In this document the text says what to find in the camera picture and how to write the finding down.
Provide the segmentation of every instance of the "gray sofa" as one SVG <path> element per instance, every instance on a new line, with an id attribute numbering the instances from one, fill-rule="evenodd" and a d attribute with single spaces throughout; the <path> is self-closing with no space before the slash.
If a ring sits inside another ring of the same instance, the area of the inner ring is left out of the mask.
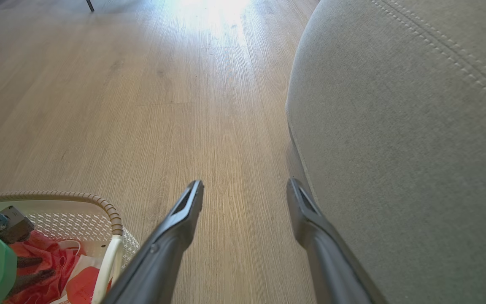
<path id="1" fill-rule="evenodd" d="M 322 0 L 291 136 L 314 199 L 393 304 L 486 304 L 486 0 Z"/>

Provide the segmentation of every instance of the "white stitching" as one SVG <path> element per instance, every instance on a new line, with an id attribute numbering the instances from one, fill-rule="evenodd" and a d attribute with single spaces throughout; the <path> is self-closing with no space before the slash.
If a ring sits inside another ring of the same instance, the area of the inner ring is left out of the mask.
<path id="1" fill-rule="evenodd" d="M 388 0 L 388 1 L 389 1 L 390 3 L 394 3 L 395 5 L 397 5 L 397 6 L 398 6 L 398 7 L 399 7 L 401 10 L 405 10 L 405 9 L 406 9 L 406 8 L 405 8 L 405 7 L 403 7 L 402 5 L 398 4 L 398 2 L 394 2 L 394 1 L 392 1 L 392 0 Z M 411 13 L 410 15 L 412 15 L 413 17 L 415 17 L 415 19 L 420 20 L 421 22 L 425 22 L 425 20 L 421 19 L 419 16 L 415 15 L 414 13 Z M 429 23 L 425 23 L 425 25 L 426 25 L 427 27 L 430 27 L 430 29 L 432 29 L 434 32 L 438 33 L 438 34 L 439 34 L 439 35 L 440 35 L 442 38 L 445 38 L 445 39 L 447 39 L 449 42 L 453 43 L 455 47 L 457 47 L 457 48 L 461 48 L 461 46 L 459 46 L 459 44 L 458 44 L 458 43 L 454 42 L 454 41 L 453 41 L 451 38 L 449 38 L 449 37 L 447 37 L 446 35 L 442 34 L 440 31 L 438 31 L 438 30 L 437 30 L 437 29 L 435 29 L 434 27 L 431 27 Z M 462 49 L 462 50 L 461 50 L 461 52 L 466 52 L 466 53 L 468 53 L 468 52 L 467 52 L 467 50 L 465 50 L 465 49 Z M 470 54 L 470 53 L 468 53 L 468 57 L 476 59 L 476 57 L 475 57 L 474 55 Z"/>
<path id="2" fill-rule="evenodd" d="M 385 8 L 383 6 L 381 6 L 380 4 L 378 4 L 376 2 L 376 0 L 371 0 L 371 2 L 374 3 L 376 6 L 382 8 L 382 10 L 385 10 Z M 395 15 L 393 15 L 391 13 L 388 13 L 387 15 L 392 15 L 394 17 L 394 19 L 397 19 L 398 21 L 400 21 L 400 19 L 397 18 L 397 16 L 395 16 Z M 413 31 L 413 33 L 416 33 L 419 37 L 421 37 L 429 45 L 434 46 L 434 44 L 430 43 L 430 41 L 428 42 L 428 40 L 425 38 L 425 36 L 424 35 L 420 35 L 420 33 L 418 31 L 416 31 L 413 27 L 409 27 L 409 29 L 411 29 Z M 438 50 L 438 52 L 440 52 L 440 54 L 443 54 L 444 56 L 447 56 L 447 59 L 453 61 L 455 66 L 461 67 L 461 64 L 459 64 L 457 61 L 455 61 L 451 56 L 449 56 L 448 54 L 446 54 L 444 51 L 440 50 L 440 48 L 436 47 L 436 48 L 434 48 L 434 50 Z M 464 67 L 461 68 L 461 71 L 463 71 L 465 73 L 468 73 L 467 69 L 465 69 Z M 477 79 L 472 73 L 470 73 L 468 75 L 468 77 L 469 78 L 472 78 L 472 79 L 476 79 L 475 83 L 478 84 L 478 85 L 480 85 L 482 87 L 482 90 L 486 92 L 486 86 L 479 79 Z"/>

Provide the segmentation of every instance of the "black metal leg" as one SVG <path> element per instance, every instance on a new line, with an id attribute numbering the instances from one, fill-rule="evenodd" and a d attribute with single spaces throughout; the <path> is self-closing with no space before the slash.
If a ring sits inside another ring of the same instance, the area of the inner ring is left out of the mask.
<path id="1" fill-rule="evenodd" d="M 87 1 L 87 5 L 89 5 L 89 9 L 91 10 L 91 12 L 94 12 L 95 9 L 93 8 L 93 4 L 91 4 L 91 0 L 86 0 Z"/>

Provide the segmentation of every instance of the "wooden floor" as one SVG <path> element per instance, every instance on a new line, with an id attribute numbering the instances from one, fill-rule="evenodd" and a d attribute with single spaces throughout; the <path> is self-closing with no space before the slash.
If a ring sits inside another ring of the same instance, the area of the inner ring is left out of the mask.
<path id="1" fill-rule="evenodd" d="M 98 194 L 144 241 L 206 186 L 174 303 L 312 303 L 285 100 L 317 0 L 0 0 L 0 192 Z"/>

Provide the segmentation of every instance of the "white plastic basket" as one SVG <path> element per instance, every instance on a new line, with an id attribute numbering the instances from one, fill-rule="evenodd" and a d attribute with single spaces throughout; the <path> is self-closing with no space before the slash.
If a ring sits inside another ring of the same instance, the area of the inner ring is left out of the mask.
<path id="1" fill-rule="evenodd" d="M 15 206 L 52 239 L 80 241 L 87 256 L 102 258 L 92 304 L 104 298 L 140 246 L 121 223 L 116 208 L 103 198 L 78 192 L 34 191 L 0 194 L 0 210 Z"/>

